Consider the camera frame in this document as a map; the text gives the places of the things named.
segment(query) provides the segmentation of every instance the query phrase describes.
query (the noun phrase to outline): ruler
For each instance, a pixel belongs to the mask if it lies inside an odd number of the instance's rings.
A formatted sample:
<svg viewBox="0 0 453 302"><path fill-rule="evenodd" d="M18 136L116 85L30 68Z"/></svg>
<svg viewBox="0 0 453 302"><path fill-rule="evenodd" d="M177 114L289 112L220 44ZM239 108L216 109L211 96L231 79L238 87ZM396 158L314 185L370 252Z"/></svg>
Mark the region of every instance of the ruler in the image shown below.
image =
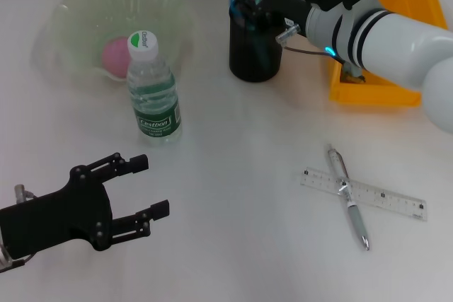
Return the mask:
<svg viewBox="0 0 453 302"><path fill-rule="evenodd" d="M329 194L343 196L339 189L342 180L320 170L307 168L302 173L301 185L311 187ZM405 196L397 192L383 190L355 180L348 180L355 201L372 207L379 207L420 221L428 220L426 201Z"/></svg>

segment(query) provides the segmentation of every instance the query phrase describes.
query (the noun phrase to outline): yellow plastic bin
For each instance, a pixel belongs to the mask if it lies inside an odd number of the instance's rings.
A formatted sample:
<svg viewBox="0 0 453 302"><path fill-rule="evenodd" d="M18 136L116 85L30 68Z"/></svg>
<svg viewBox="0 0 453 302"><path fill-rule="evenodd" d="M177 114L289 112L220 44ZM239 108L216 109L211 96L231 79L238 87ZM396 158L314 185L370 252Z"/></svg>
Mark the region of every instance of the yellow plastic bin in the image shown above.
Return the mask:
<svg viewBox="0 0 453 302"><path fill-rule="evenodd" d="M390 11L447 28L439 0L380 0ZM401 88L385 79L364 71L365 84L340 82L341 64L329 60L331 90L329 98L342 104L419 106L421 94Z"/></svg>

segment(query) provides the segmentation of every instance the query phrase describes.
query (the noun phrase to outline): white table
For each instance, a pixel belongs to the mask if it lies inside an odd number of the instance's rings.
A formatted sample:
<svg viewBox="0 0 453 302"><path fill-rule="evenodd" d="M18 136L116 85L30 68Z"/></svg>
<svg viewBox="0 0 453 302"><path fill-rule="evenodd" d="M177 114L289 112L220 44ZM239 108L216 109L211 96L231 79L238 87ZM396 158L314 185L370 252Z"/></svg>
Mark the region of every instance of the white table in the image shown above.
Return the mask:
<svg viewBox="0 0 453 302"><path fill-rule="evenodd" d="M451 299L453 137L421 110L331 103L322 58L292 52L271 81L244 83L228 67L227 0L188 0L210 54L180 80L181 141L151 149L124 86L38 71L33 44L58 2L0 0L1 207L15 184L54 192L73 166L119 151L150 169L106 183L114 218L163 199L171 215L105 252L82 240L40 252L0 275L2 301ZM328 169L327 142L351 177L426 199L428 222L362 207L365 252L340 198L298 183L304 167Z"/></svg>

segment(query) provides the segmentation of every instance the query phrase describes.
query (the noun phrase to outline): silver pen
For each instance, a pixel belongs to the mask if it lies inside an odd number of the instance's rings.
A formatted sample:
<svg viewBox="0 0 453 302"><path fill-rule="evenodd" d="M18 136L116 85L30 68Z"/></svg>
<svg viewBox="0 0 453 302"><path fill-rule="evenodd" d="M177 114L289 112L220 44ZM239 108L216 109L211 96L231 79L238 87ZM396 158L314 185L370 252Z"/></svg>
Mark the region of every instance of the silver pen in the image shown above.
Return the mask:
<svg viewBox="0 0 453 302"><path fill-rule="evenodd" d="M328 148L328 158L331 163L333 174L341 181L340 192L346 198L348 203L348 213L354 226L355 232L366 250L369 250L368 233L365 225L363 224L362 215L360 214L359 207L354 201L352 190L349 183L349 175L346 170L343 157L331 145Z"/></svg>

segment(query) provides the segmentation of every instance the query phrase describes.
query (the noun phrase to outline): plastic bowl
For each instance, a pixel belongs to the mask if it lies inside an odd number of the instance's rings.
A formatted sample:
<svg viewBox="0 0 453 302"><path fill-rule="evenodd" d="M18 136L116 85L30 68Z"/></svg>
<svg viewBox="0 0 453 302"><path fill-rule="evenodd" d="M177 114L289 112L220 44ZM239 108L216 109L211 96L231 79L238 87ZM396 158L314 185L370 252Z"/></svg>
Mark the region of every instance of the plastic bowl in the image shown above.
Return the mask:
<svg viewBox="0 0 453 302"><path fill-rule="evenodd" d="M170 67L192 21L183 0L63 0L48 30L63 70L69 74L102 74L124 81L103 68L105 45L137 30L152 31Z"/></svg>

